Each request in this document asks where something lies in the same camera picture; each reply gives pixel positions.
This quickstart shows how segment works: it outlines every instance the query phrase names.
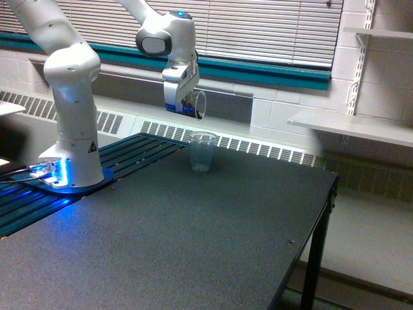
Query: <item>metal shelf bracket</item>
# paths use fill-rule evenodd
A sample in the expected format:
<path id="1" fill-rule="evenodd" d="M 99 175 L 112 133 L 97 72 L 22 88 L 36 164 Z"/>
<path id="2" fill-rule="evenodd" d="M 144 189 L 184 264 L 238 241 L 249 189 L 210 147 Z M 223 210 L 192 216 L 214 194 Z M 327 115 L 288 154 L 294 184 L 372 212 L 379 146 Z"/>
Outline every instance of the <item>metal shelf bracket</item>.
<path id="1" fill-rule="evenodd" d="M 367 14 L 364 28 L 371 29 L 374 17 L 374 9 L 376 7 L 376 0 L 365 0 L 365 6 L 367 8 Z M 356 37 L 360 43 L 359 59 L 357 62 L 356 74 L 354 76 L 353 84 L 351 84 L 348 88 L 346 98 L 347 114 L 350 116 L 353 116 L 356 113 L 356 104 L 361 84 L 361 77 L 363 75 L 363 69 L 366 60 L 368 40 L 370 39 L 370 36 L 368 34 L 356 34 Z M 342 144 L 348 144 L 348 139 L 348 136 L 343 136 L 341 139 Z"/>

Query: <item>radiator vent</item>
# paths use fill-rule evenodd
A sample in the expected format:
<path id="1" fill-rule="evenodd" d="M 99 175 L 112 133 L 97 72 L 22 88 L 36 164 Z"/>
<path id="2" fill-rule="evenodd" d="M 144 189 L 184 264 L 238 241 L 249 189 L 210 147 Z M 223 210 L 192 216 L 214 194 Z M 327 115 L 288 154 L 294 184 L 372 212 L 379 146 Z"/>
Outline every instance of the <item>radiator vent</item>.
<path id="1" fill-rule="evenodd" d="M 193 129 L 184 129 L 167 123 L 144 121 L 141 132 L 154 134 L 168 139 L 189 142 Z M 340 187 L 354 189 L 404 202 L 411 202 L 413 196 L 413 176 L 402 172 L 386 170 L 386 167 L 370 167 L 353 161 L 335 160 L 304 150 L 262 143 L 252 139 L 216 133 L 219 136 L 216 145 L 226 149 L 246 152 L 299 165 L 321 168 L 337 172 L 340 175 Z"/>
<path id="2" fill-rule="evenodd" d="M 53 101 L 4 91 L 0 92 L 0 100 L 21 105 L 26 108 L 26 110 L 22 112 L 23 114 L 49 119 L 51 121 L 56 121 L 57 119 L 56 108 Z M 122 120 L 123 116 L 120 114 L 98 110 L 97 131 L 116 135 L 122 124 Z"/>

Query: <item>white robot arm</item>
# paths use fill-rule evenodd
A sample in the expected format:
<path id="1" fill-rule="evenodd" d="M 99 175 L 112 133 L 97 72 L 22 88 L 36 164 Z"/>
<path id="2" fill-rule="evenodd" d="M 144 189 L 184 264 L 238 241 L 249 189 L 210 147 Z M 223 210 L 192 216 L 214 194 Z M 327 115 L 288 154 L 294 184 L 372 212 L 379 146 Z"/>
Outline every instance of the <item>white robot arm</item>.
<path id="1" fill-rule="evenodd" d="M 8 0 L 8 4 L 28 35 L 50 55 L 44 71 L 53 90 L 58 136 L 39 157 L 39 161 L 55 163 L 54 174 L 43 181 L 58 189 L 99 183 L 103 172 L 92 95 L 92 82 L 100 71 L 99 56 L 54 0 Z"/>
<path id="2" fill-rule="evenodd" d="M 116 0 L 141 24 L 136 46 L 148 57 L 168 56 L 162 71 L 165 107 L 198 119 L 205 113 L 204 93 L 193 92 L 199 82 L 195 25 L 190 14 L 175 11 L 161 15 L 144 0 Z"/>

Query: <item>teal window frame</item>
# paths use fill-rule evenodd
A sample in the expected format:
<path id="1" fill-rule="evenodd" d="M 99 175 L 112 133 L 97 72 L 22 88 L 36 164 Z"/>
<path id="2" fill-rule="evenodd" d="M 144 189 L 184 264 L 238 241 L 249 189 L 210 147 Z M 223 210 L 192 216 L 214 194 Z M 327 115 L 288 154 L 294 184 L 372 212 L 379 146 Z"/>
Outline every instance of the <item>teal window frame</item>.
<path id="1" fill-rule="evenodd" d="M 147 58 L 136 48 L 89 43 L 103 61 L 113 61 L 147 68 L 165 68 L 167 58 Z M 0 47 L 40 51 L 28 35 L 0 32 Z M 199 73 L 206 78 L 226 79 L 239 83 L 283 85 L 297 88 L 328 90 L 331 72 L 310 68 L 295 68 L 213 57 L 198 57 Z"/>

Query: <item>window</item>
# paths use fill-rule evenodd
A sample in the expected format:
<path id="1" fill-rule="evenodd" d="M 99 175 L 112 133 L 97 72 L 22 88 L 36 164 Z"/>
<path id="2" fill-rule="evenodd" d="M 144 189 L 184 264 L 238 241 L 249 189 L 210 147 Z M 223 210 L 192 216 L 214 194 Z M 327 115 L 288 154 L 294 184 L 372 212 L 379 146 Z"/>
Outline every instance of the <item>window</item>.
<path id="1" fill-rule="evenodd" d="M 24 33 L 0 8 L 0 31 Z M 343 0 L 148 0 L 160 13 L 185 10 L 196 24 L 197 50 L 223 57 L 330 68 Z M 57 0 L 86 40 L 134 47 L 139 24 L 113 0 Z"/>

